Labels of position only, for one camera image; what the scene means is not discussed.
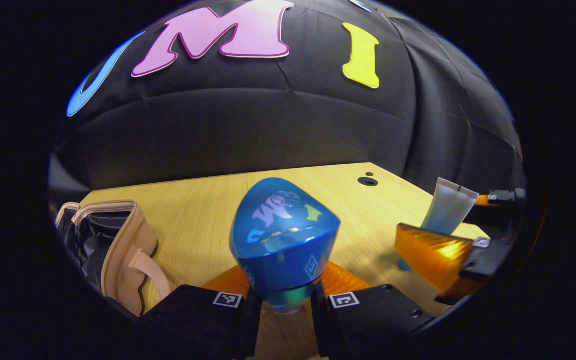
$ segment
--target blue top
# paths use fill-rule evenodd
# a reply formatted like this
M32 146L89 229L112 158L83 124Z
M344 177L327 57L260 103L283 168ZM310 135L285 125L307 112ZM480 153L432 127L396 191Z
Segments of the blue top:
M286 290L322 275L341 221L291 182L266 178L241 201L230 251L256 290Z

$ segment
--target table surface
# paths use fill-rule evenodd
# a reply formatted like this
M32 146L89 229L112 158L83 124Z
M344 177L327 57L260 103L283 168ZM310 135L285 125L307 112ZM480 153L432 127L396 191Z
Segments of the table surface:
M373 173L377 186L358 178ZM92 191L81 205L134 200L157 235L153 259L172 289L201 287L236 265L229 247L231 225L246 193L260 180L282 178L328 207L341 226L330 261L373 286L392 284L425 312L439 316L450 306L435 302L439 291L414 272L398 268L395 250L399 223L420 226L432 195L375 164L339 164L192 178ZM457 237L487 235L462 223ZM142 287L144 313L160 301L147 278ZM310 301L291 315L279 315L263 305L256 359L318 359Z

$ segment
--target letter m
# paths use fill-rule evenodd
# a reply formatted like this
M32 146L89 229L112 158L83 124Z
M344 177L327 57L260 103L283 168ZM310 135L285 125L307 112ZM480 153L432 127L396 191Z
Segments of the letter m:
M181 14L166 23L158 39L141 63L132 69L132 76L139 78L167 68L175 62L178 54L172 46L178 37L192 59L199 59L228 30L235 33L219 52L233 58L286 57L290 47L282 42L282 18L284 11L292 8L292 2L284 0L252 0L219 17L209 7Z

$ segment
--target blue letter u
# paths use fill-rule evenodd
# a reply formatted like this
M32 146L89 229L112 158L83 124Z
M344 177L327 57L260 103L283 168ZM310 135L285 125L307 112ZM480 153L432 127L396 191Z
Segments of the blue letter u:
M132 43L134 39L137 39L138 37L142 36L144 32L145 31L138 33L137 35L133 36L131 39L126 41L123 45L119 46L119 48L117 48L117 50L115 50L112 53L112 55L108 57L108 60L105 62L105 64L103 64L103 67L99 71L99 74L96 76L96 78L94 78L92 84L90 84L90 86L87 87L86 91L83 91L84 84L86 84L86 80L88 80L90 75L86 76L81 85L79 85L79 87L75 90L75 93L72 94L72 97L70 98L70 102L68 103L68 109L66 110L66 114L68 115L68 117L72 117L75 114L77 114L77 112L80 111L84 107L84 105L86 105L89 102L89 100L92 99L92 97L95 95L99 87L104 83L104 80L106 80L106 78L110 74L110 71L113 70L115 64L117 63L117 60L119 60L119 57L121 57L124 50L128 48L128 45L130 45L130 43Z

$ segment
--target white tube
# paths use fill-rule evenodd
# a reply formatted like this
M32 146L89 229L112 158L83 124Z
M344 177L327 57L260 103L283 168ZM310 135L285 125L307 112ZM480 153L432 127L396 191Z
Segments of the white tube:
M452 235L471 212L480 194L454 182L437 178L432 203L421 229Z

